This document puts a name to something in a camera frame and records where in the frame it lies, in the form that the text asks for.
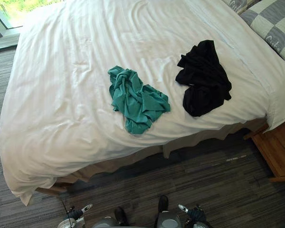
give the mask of gray striped carpet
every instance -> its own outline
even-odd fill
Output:
[[[14,54],[14,49],[0,52],[0,110]],[[268,181],[272,174],[257,148],[242,140],[246,132],[175,151],[169,160],[158,154],[113,174],[95,175],[61,198],[77,209],[94,204],[85,216],[87,228],[113,215],[116,206],[124,207],[131,225],[151,228],[161,194],[182,221],[186,215],[177,205],[199,203],[215,228],[285,228],[285,183]],[[9,191],[0,163],[0,228],[55,228],[63,216],[61,201],[41,193],[25,207]]]

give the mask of bed skirt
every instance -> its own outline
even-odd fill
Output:
[[[228,134],[235,133],[242,128],[248,128],[251,131],[256,131],[264,124],[266,124],[266,119],[255,119],[247,121],[246,123],[225,125],[220,130],[202,131],[190,136],[170,141],[165,145],[151,146],[142,149],[126,157],[102,161],[96,164],[88,165],[65,177],[59,177],[56,183],[50,189],[37,188],[36,191],[49,195],[58,195],[60,192],[66,191],[66,186],[68,184],[75,183],[77,180],[89,182],[89,179],[97,173],[114,172],[123,166],[133,164],[135,162],[138,162],[146,157],[149,157],[157,153],[163,153],[164,158],[169,158],[170,153],[174,150],[183,147],[192,147],[198,144],[199,142],[210,138],[224,140]]]

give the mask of teal cloth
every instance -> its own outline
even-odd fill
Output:
[[[161,114],[170,111],[167,95],[143,85],[135,71],[115,66],[108,74],[113,110],[126,117],[125,128],[129,133],[142,134]]]

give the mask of checkered pillow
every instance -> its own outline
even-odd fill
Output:
[[[237,14],[241,14],[250,6],[256,4],[260,0],[223,0],[224,3],[229,5]]]
[[[240,16],[285,60],[285,0],[262,0]]]

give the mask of window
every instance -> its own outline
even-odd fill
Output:
[[[0,0],[0,37],[18,34],[27,13],[64,0]]]
[[[8,29],[22,26],[28,12],[62,0],[0,0],[0,11],[8,19]]]

